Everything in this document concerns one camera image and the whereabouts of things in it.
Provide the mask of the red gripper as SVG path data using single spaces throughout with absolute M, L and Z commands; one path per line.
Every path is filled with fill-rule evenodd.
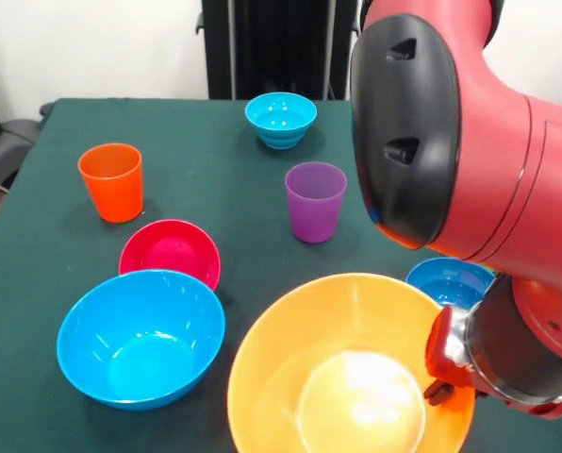
M 512 409 L 544 419 L 562 417 L 562 395 L 526 394 L 491 369 L 474 339 L 477 310 L 446 306 L 434 321 L 425 348 L 425 364 L 435 381 L 424 391 L 424 399 L 438 406 L 449 401 L 456 389 L 473 388 L 477 398 L 493 396 Z

